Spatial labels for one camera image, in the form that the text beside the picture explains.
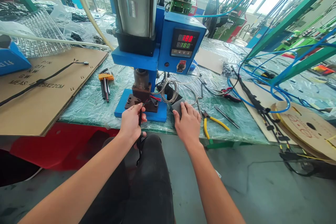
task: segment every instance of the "floor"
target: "floor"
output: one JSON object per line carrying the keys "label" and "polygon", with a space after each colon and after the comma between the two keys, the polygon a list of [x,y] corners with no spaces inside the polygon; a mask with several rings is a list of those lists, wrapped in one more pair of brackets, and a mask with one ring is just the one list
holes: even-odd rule
{"label": "floor", "polygon": [[[206,223],[191,161],[177,136],[160,135],[174,196],[176,223]],[[126,165],[136,161],[132,150]],[[247,223],[331,223],[336,218],[336,182],[292,174],[276,146],[240,146],[207,151]],[[30,181],[0,188],[0,224],[17,223],[74,172],[43,170]]]}

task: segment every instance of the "digital display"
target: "digital display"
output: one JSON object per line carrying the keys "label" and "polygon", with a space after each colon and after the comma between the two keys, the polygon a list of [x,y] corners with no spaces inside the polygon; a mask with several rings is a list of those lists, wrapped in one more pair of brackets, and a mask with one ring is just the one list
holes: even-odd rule
{"label": "digital display", "polygon": [[192,35],[180,34],[180,35],[178,35],[177,40],[191,43],[193,41],[193,38],[194,38],[194,36],[192,36]]}
{"label": "digital display", "polygon": [[177,42],[176,47],[177,48],[186,48],[186,49],[189,49],[190,45],[191,45],[191,43],[187,43],[187,42]]}
{"label": "digital display", "polygon": [[197,30],[174,28],[171,40],[170,55],[173,57],[191,58],[200,36]]}

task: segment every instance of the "black trousers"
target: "black trousers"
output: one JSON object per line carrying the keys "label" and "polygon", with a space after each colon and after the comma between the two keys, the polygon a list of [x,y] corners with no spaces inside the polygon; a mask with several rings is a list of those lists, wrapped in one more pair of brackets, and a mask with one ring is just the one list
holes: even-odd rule
{"label": "black trousers", "polygon": [[[108,138],[107,145],[113,138]],[[129,185],[124,160],[105,183],[80,224],[173,224],[173,194],[159,136],[141,144],[142,156]]]}

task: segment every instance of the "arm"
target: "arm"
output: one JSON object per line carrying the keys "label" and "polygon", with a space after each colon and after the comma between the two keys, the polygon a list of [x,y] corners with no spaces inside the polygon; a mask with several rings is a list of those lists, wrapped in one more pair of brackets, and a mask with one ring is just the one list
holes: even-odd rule
{"label": "arm", "polygon": [[[142,103],[126,110],[122,115],[120,131],[113,141],[30,210],[19,224],[79,223],[108,178],[140,136],[140,109],[145,111]],[[144,113],[142,121],[147,121]]]}
{"label": "arm", "polygon": [[175,128],[194,167],[207,223],[245,223],[198,139],[201,126],[200,114],[187,102],[181,103],[181,109],[181,120],[178,113],[173,111]]}

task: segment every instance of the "pliers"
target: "pliers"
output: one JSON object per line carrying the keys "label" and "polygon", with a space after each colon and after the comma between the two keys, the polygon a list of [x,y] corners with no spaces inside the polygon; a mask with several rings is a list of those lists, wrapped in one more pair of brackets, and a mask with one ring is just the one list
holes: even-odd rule
{"label": "pliers", "polygon": [[232,95],[228,94],[228,92],[232,89],[232,87],[228,87],[227,89],[221,89],[221,90],[217,90],[217,89],[214,89],[215,91],[221,93],[220,95],[218,96],[223,96],[224,98],[226,99],[230,99],[231,101],[233,102],[242,102],[240,99],[236,98],[236,97],[233,97]]}
{"label": "pliers", "polygon": [[209,134],[208,134],[208,130],[207,130],[207,122],[206,122],[207,118],[209,118],[212,121],[215,121],[216,123],[222,125],[224,127],[224,129],[226,129],[227,131],[230,131],[230,129],[224,123],[217,120],[216,118],[213,118],[213,117],[209,116],[206,111],[204,111],[202,114],[204,115],[204,126],[203,127],[204,127],[204,133],[205,133],[205,136],[207,137],[207,139],[210,139]]}

